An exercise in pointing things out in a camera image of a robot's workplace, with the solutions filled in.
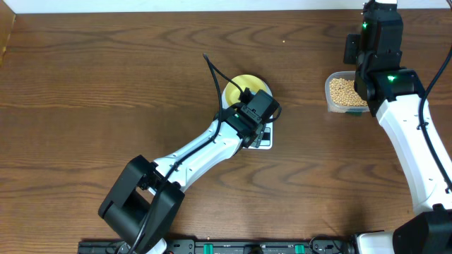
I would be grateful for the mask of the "yellow bowl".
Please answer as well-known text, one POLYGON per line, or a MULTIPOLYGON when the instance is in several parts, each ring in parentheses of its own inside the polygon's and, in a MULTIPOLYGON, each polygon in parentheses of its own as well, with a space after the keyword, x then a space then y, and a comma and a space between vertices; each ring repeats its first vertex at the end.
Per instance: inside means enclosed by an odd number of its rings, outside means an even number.
MULTIPOLYGON (((244 74, 238 75, 232 79, 238 86, 245 91, 246 88, 249 88, 251 93, 255 95, 259 90, 263 90, 267 92, 269 95, 272 95, 270 88, 267 84, 260 78, 244 74)), ((240 91, 238 88, 229 82, 225 89, 222 92, 222 107, 224 109, 232 106, 235 103, 239 102, 240 91)))

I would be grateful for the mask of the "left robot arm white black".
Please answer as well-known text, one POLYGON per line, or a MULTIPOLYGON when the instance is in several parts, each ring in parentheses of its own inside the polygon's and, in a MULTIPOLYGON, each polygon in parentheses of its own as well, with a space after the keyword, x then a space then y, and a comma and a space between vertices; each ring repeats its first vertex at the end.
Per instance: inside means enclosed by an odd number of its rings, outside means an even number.
POLYGON ((98 214, 129 246, 130 253, 164 253, 165 234, 190 185, 216 164, 255 142, 280 112, 264 90, 245 90, 221 109, 208 129, 170 155, 148 161, 139 155, 119 175, 98 214))

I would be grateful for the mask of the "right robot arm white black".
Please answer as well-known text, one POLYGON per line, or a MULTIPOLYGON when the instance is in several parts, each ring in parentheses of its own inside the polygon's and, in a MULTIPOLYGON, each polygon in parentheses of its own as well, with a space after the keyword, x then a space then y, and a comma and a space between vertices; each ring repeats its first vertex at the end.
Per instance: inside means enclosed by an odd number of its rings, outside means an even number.
POLYGON ((362 31, 347 36, 344 62, 354 64, 355 91, 389 137, 407 179, 414 218, 394 231, 355 236, 356 253, 451 252, 451 158, 427 97, 446 65, 424 87, 400 65, 403 19, 397 1, 363 5, 362 31))

